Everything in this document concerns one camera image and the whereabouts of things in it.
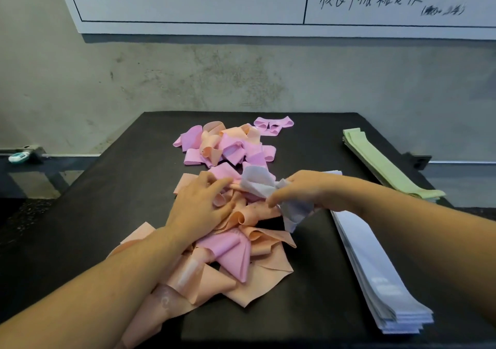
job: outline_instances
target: hand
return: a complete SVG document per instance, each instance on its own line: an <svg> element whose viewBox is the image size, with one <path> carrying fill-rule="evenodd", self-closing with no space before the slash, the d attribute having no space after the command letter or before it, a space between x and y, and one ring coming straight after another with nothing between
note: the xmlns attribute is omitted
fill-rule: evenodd
<svg viewBox="0 0 496 349"><path fill-rule="evenodd" d="M302 200L336 212L357 213L354 196L369 184L358 178L308 170L298 171L286 180L291 184L269 196L269 207L286 200Z"/></svg>
<svg viewBox="0 0 496 349"><path fill-rule="evenodd" d="M202 171L177 194L165 228L174 230L185 246L210 233L234 208L234 202L221 208L213 205L215 196L232 181L232 178L217 180L212 173Z"/></svg>

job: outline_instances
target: person's left hand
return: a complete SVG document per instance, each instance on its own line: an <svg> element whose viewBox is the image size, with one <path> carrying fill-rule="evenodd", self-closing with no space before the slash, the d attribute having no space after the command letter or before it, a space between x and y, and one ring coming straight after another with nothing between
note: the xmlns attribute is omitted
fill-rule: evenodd
<svg viewBox="0 0 496 349"><path fill-rule="evenodd" d="M177 194L165 227L184 240L186 246L210 233L234 208L234 202L221 208L213 204L215 196L232 181L217 180L212 173L202 171Z"/></svg>

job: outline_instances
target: person's left arm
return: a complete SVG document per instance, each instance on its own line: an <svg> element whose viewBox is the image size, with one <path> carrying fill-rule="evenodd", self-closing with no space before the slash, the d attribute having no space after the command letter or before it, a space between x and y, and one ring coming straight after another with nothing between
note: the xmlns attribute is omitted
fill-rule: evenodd
<svg viewBox="0 0 496 349"><path fill-rule="evenodd" d="M202 172L182 189L165 227L74 278L0 325L0 347L112 348L179 255L227 217L213 200L230 178Z"/></svg>

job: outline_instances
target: forearm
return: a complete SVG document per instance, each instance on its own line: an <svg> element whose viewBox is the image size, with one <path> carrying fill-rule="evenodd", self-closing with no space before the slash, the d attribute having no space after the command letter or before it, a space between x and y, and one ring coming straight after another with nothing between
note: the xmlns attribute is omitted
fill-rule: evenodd
<svg viewBox="0 0 496 349"><path fill-rule="evenodd" d="M187 245L166 227L157 230L5 322L0 347L113 347Z"/></svg>
<svg viewBox="0 0 496 349"><path fill-rule="evenodd" d="M379 240L464 292L496 323L496 223L363 182L356 213Z"/></svg>

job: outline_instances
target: whiteboard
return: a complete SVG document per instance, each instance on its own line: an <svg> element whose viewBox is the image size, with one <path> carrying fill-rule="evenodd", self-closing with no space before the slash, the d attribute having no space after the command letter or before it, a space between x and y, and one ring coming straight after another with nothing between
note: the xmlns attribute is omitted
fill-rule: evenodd
<svg viewBox="0 0 496 349"><path fill-rule="evenodd" d="M496 39L496 0L65 0L79 33Z"/></svg>

